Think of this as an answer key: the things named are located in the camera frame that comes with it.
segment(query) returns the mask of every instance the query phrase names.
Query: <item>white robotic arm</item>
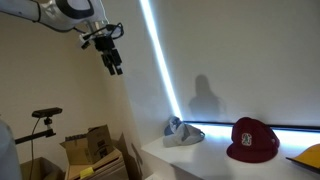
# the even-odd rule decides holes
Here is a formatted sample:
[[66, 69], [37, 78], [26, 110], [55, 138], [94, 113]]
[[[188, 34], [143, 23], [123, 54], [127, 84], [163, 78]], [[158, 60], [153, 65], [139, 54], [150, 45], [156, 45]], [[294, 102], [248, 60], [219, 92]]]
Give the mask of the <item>white robotic arm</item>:
[[122, 61], [113, 40], [123, 35], [123, 26], [109, 24], [101, 0], [49, 0], [47, 3], [0, 0], [0, 12], [41, 23], [58, 32], [68, 32], [85, 24], [87, 31], [79, 35], [82, 48], [93, 41], [110, 74], [122, 74]]

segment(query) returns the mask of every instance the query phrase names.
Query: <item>brown cardboard box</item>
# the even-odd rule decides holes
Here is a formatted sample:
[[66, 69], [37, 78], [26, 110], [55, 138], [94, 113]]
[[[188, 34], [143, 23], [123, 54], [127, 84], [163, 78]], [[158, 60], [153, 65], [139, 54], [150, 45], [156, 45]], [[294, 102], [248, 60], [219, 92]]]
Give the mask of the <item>brown cardboard box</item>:
[[107, 125], [90, 128], [79, 138], [61, 143], [66, 149], [70, 165], [94, 164], [114, 150]]

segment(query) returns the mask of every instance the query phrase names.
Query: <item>white object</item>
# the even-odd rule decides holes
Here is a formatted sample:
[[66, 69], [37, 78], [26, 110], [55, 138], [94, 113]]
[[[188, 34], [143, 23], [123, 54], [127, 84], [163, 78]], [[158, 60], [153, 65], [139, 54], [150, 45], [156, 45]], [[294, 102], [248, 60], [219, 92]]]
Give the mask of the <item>white object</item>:
[[1, 180], [21, 180], [16, 144], [10, 127], [0, 119], [0, 176]]

